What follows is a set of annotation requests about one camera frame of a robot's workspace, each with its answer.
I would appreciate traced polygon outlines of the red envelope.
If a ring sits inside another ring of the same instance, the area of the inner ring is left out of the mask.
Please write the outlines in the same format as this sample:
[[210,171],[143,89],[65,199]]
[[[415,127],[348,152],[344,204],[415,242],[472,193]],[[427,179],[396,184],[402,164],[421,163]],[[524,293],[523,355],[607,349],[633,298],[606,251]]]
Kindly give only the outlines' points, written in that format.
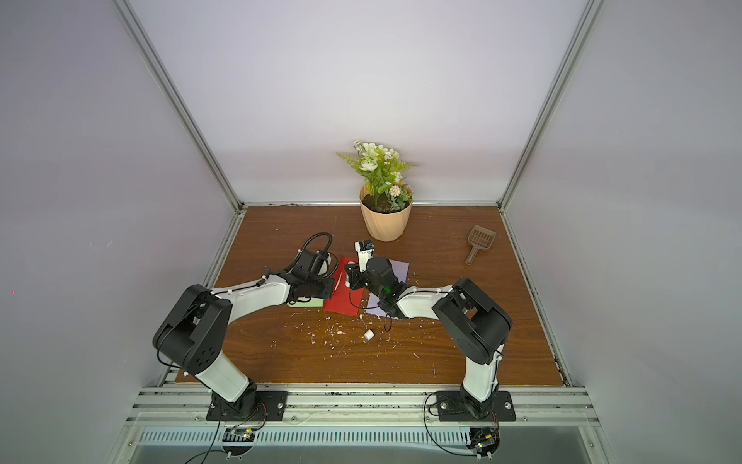
[[356,264],[356,262],[357,259],[347,256],[342,256],[339,259],[338,267],[332,276],[334,279],[332,297],[330,297],[329,300],[326,300],[323,305],[325,311],[353,317],[359,315],[364,290],[352,290],[348,283],[348,275],[346,272],[346,266],[348,264]]

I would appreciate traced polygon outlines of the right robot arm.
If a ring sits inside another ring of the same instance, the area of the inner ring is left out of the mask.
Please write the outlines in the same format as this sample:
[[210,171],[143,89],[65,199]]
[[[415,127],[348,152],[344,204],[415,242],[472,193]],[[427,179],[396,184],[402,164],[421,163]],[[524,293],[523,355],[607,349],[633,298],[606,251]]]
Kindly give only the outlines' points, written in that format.
[[466,358],[462,396],[476,406],[498,390],[502,351],[513,327],[509,314],[468,278],[439,288],[418,288],[396,278],[391,263],[372,257],[345,266],[351,289],[365,289],[393,319],[439,321]]

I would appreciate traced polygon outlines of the green envelope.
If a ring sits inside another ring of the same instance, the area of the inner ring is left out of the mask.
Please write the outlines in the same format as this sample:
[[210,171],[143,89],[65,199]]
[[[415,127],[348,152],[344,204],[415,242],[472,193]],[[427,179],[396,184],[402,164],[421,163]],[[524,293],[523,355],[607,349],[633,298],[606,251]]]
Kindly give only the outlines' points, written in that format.
[[321,298],[305,299],[292,303],[291,307],[324,307],[324,302]]

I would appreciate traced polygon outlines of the purple envelope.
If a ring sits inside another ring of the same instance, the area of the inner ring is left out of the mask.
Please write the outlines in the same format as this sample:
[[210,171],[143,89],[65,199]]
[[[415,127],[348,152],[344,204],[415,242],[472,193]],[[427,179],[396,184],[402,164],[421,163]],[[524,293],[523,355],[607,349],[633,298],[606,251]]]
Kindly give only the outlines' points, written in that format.
[[[392,266],[392,270],[393,270],[394,276],[396,276],[396,278],[400,282],[406,283],[407,282],[407,276],[408,276],[408,273],[409,273],[410,264],[409,263],[406,263],[406,262],[402,262],[402,261],[396,261],[396,260],[390,261],[390,264]],[[385,317],[388,316],[386,314],[386,311],[383,311],[379,307],[379,298],[376,295],[372,294],[372,293],[369,294],[369,298],[368,298],[368,302],[367,302],[367,305],[366,305],[365,313],[366,314],[370,314],[370,315],[375,315],[375,316],[378,316],[380,318],[385,318]]]

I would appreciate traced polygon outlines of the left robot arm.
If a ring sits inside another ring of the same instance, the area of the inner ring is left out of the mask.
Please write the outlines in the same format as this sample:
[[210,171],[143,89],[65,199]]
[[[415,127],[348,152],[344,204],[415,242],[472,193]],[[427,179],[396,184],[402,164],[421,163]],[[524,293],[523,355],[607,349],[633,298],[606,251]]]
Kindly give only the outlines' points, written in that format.
[[302,249],[287,267],[266,270],[256,280],[213,289],[189,286],[156,329],[156,357],[189,373],[226,405],[254,409],[255,382],[225,347],[232,327],[264,310],[330,299],[338,264],[329,251]]

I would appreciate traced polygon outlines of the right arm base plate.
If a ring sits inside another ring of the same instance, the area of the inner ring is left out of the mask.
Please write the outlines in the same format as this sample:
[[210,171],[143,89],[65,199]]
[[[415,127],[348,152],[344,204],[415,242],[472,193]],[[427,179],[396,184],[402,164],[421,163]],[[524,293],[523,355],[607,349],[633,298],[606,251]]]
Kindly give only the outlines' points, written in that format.
[[504,421],[513,423],[517,416],[508,391],[493,392],[481,402],[463,390],[443,390],[434,393],[435,401],[426,408],[440,421]]

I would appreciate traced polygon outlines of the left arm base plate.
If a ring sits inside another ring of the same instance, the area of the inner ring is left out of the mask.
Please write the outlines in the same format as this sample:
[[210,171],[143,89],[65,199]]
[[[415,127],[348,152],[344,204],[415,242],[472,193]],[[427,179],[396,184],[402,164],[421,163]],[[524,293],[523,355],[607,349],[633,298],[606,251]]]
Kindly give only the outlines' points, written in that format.
[[234,402],[212,392],[206,421],[242,423],[243,421],[282,421],[287,405],[287,391],[246,391]]

